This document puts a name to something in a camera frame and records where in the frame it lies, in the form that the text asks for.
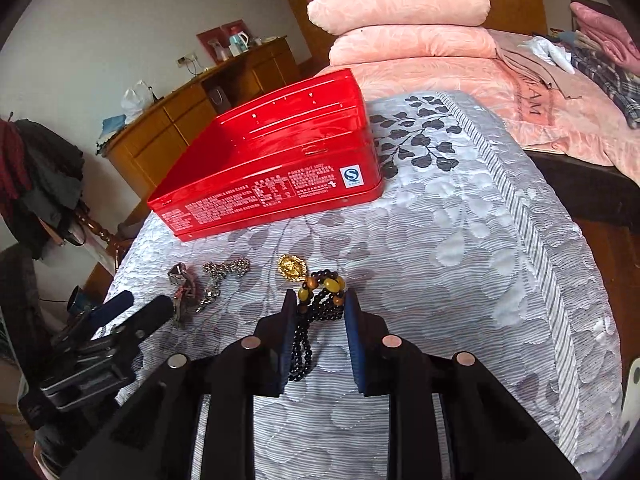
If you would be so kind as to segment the white floral quilted cover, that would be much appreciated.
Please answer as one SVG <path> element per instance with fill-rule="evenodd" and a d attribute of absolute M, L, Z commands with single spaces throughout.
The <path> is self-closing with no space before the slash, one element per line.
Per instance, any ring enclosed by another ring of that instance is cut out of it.
<path fill-rule="evenodd" d="M 503 122 L 462 92 L 413 91 L 367 106 L 384 191 L 374 202 L 194 242 L 149 216 L 110 287 L 142 307 L 174 291 L 169 269 L 247 258 L 242 278 L 141 348 L 145 379 L 176 352 L 218 353 L 279 311 L 282 256 L 336 271 L 363 310 L 422 351 L 474 354 L 582 478 L 620 446 L 622 360 L 601 274 L 582 231 Z"/>

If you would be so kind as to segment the wooden sideboard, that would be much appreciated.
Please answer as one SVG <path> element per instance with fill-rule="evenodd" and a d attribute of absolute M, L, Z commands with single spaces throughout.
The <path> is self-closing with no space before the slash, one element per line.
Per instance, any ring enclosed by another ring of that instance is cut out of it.
<path fill-rule="evenodd" d="M 146 200 L 224 107 L 245 104 L 299 79 L 288 42 L 274 38 L 206 70 L 153 104 L 107 142 L 102 156 Z"/>

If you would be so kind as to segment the gold pendant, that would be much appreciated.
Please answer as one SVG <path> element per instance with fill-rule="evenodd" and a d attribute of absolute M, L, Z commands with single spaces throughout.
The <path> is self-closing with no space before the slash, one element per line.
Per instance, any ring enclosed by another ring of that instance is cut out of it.
<path fill-rule="evenodd" d="M 284 254 L 278 260 L 278 272 L 285 281 L 303 283 L 308 276 L 308 266 L 302 258 Z"/>

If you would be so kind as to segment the blue cloth on sideboard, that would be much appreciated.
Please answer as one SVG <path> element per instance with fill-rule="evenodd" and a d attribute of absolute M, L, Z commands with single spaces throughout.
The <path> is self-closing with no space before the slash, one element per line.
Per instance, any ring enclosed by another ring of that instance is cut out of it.
<path fill-rule="evenodd" d="M 107 117 L 102 122 L 102 130 L 96 139 L 96 154 L 103 152 L 105 145 L 110 142 L 113 136 L 116 136 L 120 130 L 126 126 L 126 116 L 120 114 L 117 116 Z"/>

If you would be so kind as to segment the white plastic bag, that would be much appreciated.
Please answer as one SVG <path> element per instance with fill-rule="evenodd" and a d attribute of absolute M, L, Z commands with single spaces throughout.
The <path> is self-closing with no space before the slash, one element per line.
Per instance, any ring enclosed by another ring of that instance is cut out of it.
<path fill-rule="evenodd" d="M 144 80 L 137 81 L 125 91 L 120 100 L 120 107 L 125 115 L 125 124 L 130 125 L 137 120 L 155 102 L 152 88 Z"/>

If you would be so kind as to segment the red tin box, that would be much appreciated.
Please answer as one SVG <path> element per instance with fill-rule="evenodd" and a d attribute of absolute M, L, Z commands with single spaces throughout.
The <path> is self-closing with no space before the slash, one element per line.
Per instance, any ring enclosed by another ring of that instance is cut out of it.
<path fill-rule="evenodd" d="M 367 203 L 383 188 L 362 93 L 338 70 L 216 117 L 148 205 L 186 242 Z"/>

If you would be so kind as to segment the red photo frames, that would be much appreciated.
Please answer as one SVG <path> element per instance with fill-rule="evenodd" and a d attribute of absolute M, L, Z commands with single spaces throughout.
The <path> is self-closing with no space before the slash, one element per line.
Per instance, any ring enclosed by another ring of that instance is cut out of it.
<path fill-rule="evenodd" d="M 214 63 L 219 65 L 232 57 L 230 48 L 231 37 L 236 34 L 245 36 L 247 38 L 245 43 L 248 46 L 253 40 L 253 34 L 243 20 L 236 20 L 206 30 L 205 32 L 199 32 L 196 38 L 198 38 L 198 41 Z"/>

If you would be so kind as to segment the white kettle with pink lid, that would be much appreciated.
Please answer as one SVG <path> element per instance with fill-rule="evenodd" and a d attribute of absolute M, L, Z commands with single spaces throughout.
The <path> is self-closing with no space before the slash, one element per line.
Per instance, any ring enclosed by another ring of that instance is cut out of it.
<path fill-rule="evenodd" d="M 241 55 L 250 48 L 250 36 L 241 27 L 230 29 L 229 49 L 233 56 Z"/>

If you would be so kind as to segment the pink bed cover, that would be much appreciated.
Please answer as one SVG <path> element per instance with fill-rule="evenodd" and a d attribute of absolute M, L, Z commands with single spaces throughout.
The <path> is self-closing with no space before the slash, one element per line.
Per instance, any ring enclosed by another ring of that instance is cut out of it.
<path fill-rule="evenodd" d="M 524 36 L 487 30 L 496 58 L 401 58 L 326 67 L 348 68 L 368 101 L 422 91 L 462 91 L 499 116 L 512 138 L 529 150 L 565 154 L 600 166 L 613 166 L 639 179 L 639 133 L 589 78 L 547 67 L 551 84 L 524 75 L 506 59 Z"/>

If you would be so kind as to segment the plaid folded clothes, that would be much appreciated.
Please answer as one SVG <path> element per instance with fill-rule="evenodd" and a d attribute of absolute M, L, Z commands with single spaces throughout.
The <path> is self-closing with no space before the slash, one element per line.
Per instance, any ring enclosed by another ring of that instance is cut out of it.
<path fill-rule="evenodd" d="M 623 113 L 631 129 L 639 128 L 639 77 L 611 61 L 602 52 L 568 46 L 570 62 L 594 82 Z"/>

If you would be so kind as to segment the white cloth on bed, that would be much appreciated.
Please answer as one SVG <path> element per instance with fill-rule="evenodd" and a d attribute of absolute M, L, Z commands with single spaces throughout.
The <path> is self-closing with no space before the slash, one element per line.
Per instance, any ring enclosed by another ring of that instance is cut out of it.
<path fill-rule="evenodd" d="M 554 42 L 541 36 L 535 36 L 518 45 L 533 53 L 549 65 L 559 67 L 565 73 L 574 75 L 575 70 L 572 64 L 572 54 L 564 47 L 558 46 Z"/>

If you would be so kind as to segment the lower pink folded quilt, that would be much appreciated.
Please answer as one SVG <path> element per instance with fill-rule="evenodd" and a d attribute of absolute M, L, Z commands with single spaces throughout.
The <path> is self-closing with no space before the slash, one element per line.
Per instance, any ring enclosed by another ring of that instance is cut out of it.
<path fill-rule="evenodd" d="M 329 50 L 333 66 L 401 58 L 496 58 L 484 27 L 457 25 L 367 26 L 339 36 Z"/>

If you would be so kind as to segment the pink folded blanket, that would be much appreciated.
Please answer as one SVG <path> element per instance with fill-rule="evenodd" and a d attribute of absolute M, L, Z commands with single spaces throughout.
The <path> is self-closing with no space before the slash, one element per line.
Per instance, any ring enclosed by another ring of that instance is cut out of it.
<path fill-rule="evenodd" d="M 595 41 L 616 65 L 640 75 L 639 49 L 623 23 L 579 2 L 570 4 L 579 30 Z"/>

